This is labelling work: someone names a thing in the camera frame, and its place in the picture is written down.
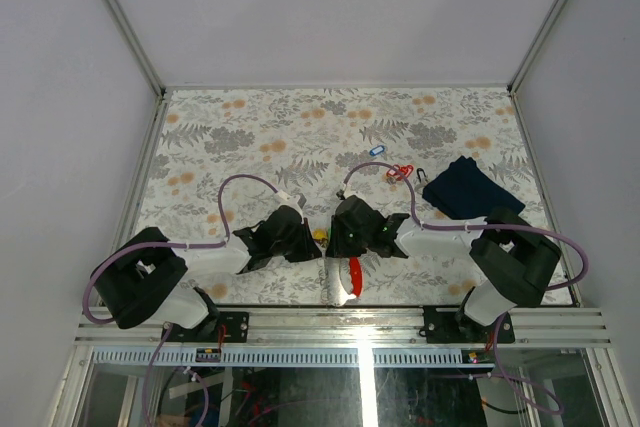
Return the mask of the yellow key tag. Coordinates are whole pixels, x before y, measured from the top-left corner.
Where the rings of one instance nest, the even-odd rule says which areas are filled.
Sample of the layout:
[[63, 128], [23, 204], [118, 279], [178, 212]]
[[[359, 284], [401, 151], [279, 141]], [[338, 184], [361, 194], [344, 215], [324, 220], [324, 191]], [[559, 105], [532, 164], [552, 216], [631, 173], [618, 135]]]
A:
[[328, 234], [326, 231], [321, 230], [321, 229], [317, 229], [313, 232], [312, 234], [313, 238], [315, 240], [321, 241], [321, 240], [327, 240], [328, 239]]

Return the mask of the metal key holder red handle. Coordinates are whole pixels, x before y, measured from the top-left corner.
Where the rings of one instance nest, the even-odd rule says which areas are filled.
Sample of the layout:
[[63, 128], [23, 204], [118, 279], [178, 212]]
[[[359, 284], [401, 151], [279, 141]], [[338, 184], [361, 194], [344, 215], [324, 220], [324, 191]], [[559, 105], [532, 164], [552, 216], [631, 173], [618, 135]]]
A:
[[359, 297], [354, 293], [347, 259], [323, 259], [324, 283], [323, 299], [329, 307], [355, 305]]

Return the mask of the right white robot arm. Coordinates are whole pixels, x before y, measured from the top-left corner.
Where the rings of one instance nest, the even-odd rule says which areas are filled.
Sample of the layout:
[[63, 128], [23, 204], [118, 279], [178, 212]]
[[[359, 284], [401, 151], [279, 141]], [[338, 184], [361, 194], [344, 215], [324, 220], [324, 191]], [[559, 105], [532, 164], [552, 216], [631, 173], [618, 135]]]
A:
[[444, 255], [473, 260], [485, 280], [464, 297], [455, 314], [458, 334], [478, 341], [514, 307], [537, 307], [550, 284], [561, 250], [511, 210], [497, 207], [488, 216], [463, 223], [443, 220], [421, 226], [408, 213], [383, 216], [351, 195], [331, 218], [327, 259]]

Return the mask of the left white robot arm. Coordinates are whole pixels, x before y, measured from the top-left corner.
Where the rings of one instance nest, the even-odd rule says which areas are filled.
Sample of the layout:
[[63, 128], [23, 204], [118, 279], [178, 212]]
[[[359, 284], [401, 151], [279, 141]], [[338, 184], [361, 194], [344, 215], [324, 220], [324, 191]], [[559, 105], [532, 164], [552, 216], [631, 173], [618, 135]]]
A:
[[83, 311], [95, 324], [114, 322], [123, 330], [154, 318], [204, 342], [219, 328], [217, 308], [204, 288], [208, 277], [253, 273], [276, 258], [305, 263], [321, 256], [308, 220], [288, 205], [233, 231], [220, 245], [171, 242], [149, 227], [92, 272]]

